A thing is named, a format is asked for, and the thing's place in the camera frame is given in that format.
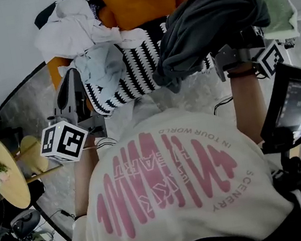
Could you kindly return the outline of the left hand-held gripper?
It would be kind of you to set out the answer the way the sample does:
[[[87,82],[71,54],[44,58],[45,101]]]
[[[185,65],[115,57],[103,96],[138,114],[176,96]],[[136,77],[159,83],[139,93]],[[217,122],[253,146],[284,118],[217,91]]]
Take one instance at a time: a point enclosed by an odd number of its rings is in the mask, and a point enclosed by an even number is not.
[[[90,111],[79,72],[67,70],[61,79],[54,101],[54,115],[41,137],[41,156],[59,162],[80,160],[86,138],[107,135],[104,116]]]

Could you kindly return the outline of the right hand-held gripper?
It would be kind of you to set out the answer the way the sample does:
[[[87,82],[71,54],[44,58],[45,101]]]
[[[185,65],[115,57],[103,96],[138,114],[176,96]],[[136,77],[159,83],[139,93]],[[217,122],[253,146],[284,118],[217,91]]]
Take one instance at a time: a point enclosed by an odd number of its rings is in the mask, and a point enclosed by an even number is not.
[[[289,75],[293,72],[293,66],[284,63],[284,58],[275,40],[264,40],[263,46],[243,49],[232,49],[225,45],[211,59],[222,82],[226,81],[225,73],[245,63],[252,64],[255,74],[267,78],[272,78],[276,73]]]

